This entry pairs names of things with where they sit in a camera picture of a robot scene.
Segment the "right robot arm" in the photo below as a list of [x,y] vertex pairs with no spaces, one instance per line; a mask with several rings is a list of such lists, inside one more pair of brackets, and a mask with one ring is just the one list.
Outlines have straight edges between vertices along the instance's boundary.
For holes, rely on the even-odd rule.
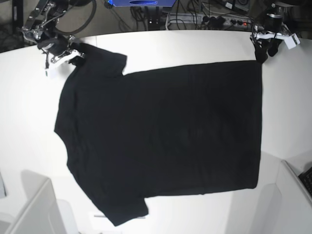
[[45,55],[45,71],[64,63],[79,66],[85,61],[74,35],[57,31],[59,19],[73,7],[68,0],[40,0],[21,28],[24,39]]

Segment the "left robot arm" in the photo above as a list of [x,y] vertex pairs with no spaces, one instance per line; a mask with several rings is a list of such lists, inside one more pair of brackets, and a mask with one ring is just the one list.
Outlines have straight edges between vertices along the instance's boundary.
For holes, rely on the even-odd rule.
[[280,44],[290,50],[300,44],[300,34],[312,31],[310,0],[268,0],[267,8],[253,20],[251,42],[256,61],[263,64],[274,57]]

